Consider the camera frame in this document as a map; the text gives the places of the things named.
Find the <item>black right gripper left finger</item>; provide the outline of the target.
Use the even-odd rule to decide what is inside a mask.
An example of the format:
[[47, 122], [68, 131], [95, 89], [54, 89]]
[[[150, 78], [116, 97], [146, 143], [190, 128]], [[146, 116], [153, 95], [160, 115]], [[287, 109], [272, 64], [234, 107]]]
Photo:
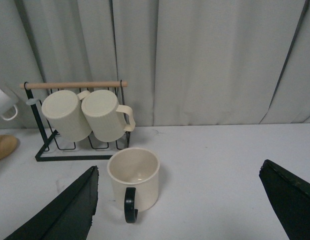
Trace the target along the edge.
[[98, 203], [99, 171], [92, 166], [7, 240], [85, 240]]

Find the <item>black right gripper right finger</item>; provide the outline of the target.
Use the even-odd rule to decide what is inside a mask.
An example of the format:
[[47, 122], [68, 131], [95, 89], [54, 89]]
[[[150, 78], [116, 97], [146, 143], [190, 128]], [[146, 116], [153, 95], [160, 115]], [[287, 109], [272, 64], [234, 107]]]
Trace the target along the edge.
[[268, 159], [259, 178], [288, 238], [310, 240], [310, 183]]

